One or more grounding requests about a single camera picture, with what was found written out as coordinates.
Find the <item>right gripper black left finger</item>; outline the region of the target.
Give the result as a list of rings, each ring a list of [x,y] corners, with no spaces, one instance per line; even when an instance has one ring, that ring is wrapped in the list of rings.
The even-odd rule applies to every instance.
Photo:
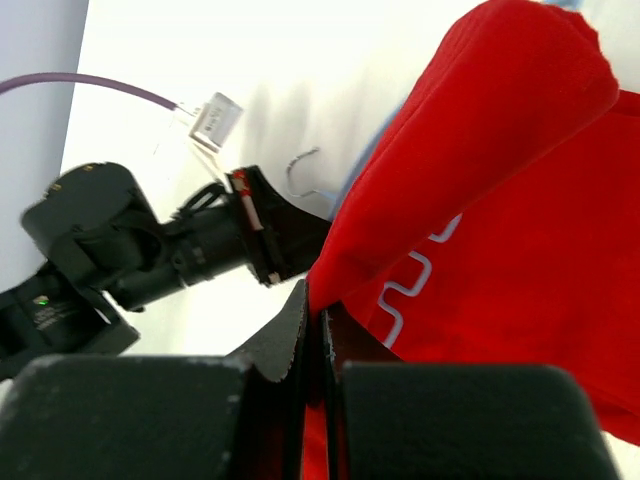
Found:
[[[298,479],[307,287],[224,357],[55,355],[1,407],[5,479]]]

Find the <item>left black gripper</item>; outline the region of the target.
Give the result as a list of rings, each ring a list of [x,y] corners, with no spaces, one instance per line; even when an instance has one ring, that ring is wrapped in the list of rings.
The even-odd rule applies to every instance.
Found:
[[[108,293],[127,311],[248,264],[272,286],[307,272],[331,223],[281,196],[255,165],[191,195],[162,223],[133,174],[90,163],[55,180],[21,224],[79,289]]]

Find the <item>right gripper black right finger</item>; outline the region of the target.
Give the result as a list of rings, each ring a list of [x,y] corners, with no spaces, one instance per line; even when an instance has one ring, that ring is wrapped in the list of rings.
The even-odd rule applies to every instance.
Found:
[[[591,405],[544,365],[405,363],[340,305],[325,310],[333,479],[614,479]]]

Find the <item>light blue hanger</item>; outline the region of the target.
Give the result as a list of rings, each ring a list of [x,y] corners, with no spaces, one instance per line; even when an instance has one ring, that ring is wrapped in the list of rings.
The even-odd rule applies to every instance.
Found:
[[[457,20],[341,186],[312,310],[361,303],[393,345],[465,208],[582,124],[590,70],[608,64],[574,11],[486,1]]]

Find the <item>red trousers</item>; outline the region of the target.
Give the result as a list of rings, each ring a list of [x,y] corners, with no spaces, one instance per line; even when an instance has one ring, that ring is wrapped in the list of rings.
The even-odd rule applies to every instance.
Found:
[[[342,303],[409,362],[542,363],[570,372],[602,429],[639,441],[639,96],[589,71],[586,116],[465,208],[406,331]]]

